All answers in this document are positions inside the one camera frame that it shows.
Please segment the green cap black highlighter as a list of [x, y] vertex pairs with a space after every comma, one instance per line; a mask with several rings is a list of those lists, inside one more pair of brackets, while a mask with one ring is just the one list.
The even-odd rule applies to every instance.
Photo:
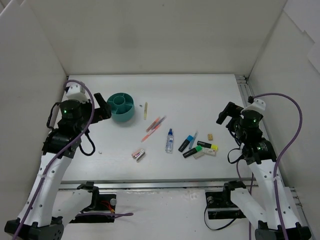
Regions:
[[200, 145], [197, 145], [196, 147], [188, 150], [187, 152], [183, 153], [182, 156], [186, 159], [190, 156], [193, 156], [195, 154], [197, 154], [198, 152], [202, 151], [202, 147]]

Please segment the long orange highlighter pen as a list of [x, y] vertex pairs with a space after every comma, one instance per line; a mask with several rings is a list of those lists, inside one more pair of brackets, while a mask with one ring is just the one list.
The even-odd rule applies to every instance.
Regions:
[[160, 125], [158, 125], [158, 126], [155, 127], [153, 130], [151, 130], [151, 131], [141, 140], [141, 143], [143, 143], [146, 139], [148, 139], [159, 127], [160, 127]]

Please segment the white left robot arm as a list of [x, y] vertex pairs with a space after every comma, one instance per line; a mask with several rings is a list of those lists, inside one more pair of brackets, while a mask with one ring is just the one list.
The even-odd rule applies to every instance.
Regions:
[[81, 146], [81, 136], [89, 134], [89, 125], [111, 117], [111, 106], [100, 93], [81, 102], [59, 102], [62, 118], [47, 136], [36, 180], [22, 211], [7, 221], [4, 231], [14, 240], [60, 240], [65, 227], [85, 210], [100, 204], [99, 189], [93, 182], [82, 183], [57, 210], [54, 202], [62, 178]]

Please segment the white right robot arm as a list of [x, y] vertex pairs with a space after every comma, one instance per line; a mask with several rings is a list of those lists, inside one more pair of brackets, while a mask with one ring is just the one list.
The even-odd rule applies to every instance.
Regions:
[[240, 144], [240, 157], [255, 177], [264, 206], [252, 197], [242, 181], [225, 183], [221, 200], [241, 210], [254, 228], [257, 240], [309, 240], [311, 230], [303, 226], [294, 213], [290, 205], [292, 197], [286, 194], [276, 169], [274, 148], [260, 130], [264, 110], [265, 103], [260, 99], [246, 108], [229, 102], [216, 121], [221, 125], [227, 117], [231, 118], [226, 128]]

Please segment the blue cap black highlighter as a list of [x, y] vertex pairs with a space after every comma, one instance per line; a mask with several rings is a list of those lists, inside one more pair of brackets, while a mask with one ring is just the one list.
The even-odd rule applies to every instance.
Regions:
[[178, 151], [182, 153], [193, 139], [194, 137], [192, 135], [189, 135], [180, 145], [180, 147], [178, 148]]

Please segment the light blue pen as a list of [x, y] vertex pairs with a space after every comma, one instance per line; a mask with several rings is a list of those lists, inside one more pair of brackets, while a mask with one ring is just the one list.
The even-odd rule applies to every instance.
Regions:
[[198, 135], [198, 131], [195, 132], [192, 140], [191, 140], [190, 143], [189, 143], [189, 147], [188, 147], [189, 150], [191, 150], [191, 149], [193, 148], [193, 144], [194, 144], [194, 142], [195, 142], [195, 140], [196, 140], [197, 135]]

